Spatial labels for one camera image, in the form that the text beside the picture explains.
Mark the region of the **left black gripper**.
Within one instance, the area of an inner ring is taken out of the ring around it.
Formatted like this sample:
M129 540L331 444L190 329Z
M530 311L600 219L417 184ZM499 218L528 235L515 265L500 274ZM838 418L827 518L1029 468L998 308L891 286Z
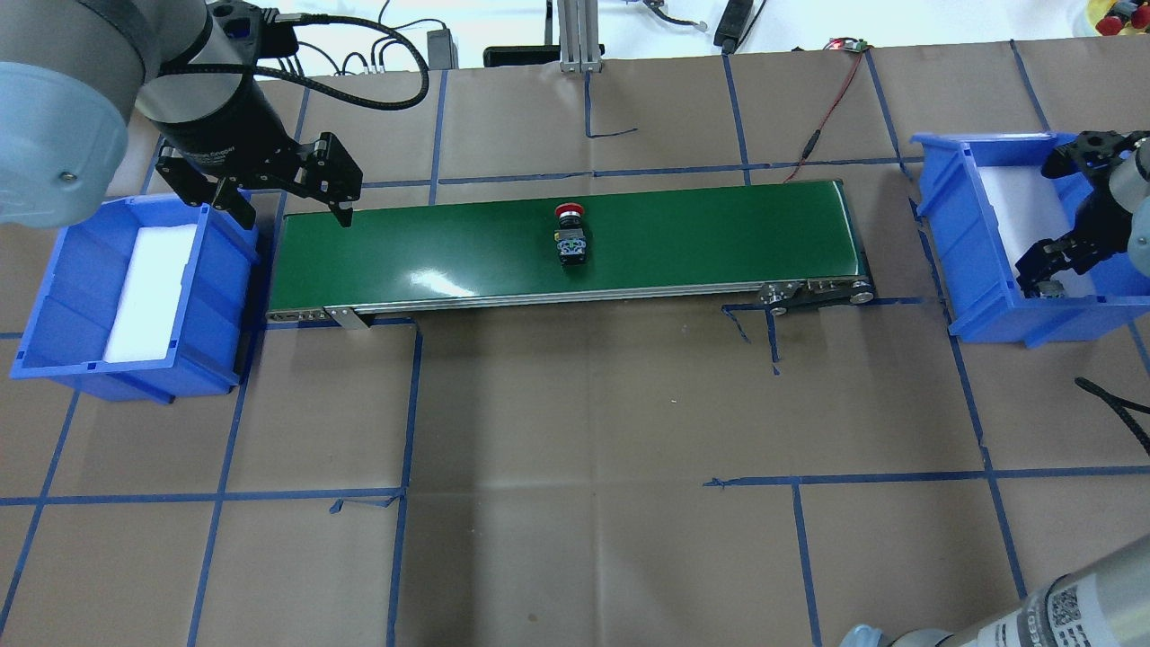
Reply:
M207 205L252 230L256 209L241 185L288 187L352 226L363 185L356 160L334 132L296 143L250 75L158 76L141 87L136 107L164 136L155 170L190 208Z

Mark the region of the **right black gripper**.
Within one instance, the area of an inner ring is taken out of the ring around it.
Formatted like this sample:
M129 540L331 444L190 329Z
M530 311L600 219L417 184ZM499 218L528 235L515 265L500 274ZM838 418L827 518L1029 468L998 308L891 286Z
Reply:
M1087 177L1092 187L1078 208L1081 239L1064 234L1034 242L1015 262L1022 292L1035 292L1036 283L1065 270L1084 276L1101 262L1101 247L1128 246L1134 213L1147 200L1147 130L1081 131L1040 165L1040 175L1051 180L1073 174Z

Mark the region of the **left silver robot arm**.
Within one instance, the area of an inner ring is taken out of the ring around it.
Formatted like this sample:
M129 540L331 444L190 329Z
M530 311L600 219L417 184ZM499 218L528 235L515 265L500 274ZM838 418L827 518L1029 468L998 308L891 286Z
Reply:
M296 143L256 82L308 21L243 1L3 1L3 224L93 217L138 114L186 208L250 229L247 193L273 188L350 226L361 169L331 132Z

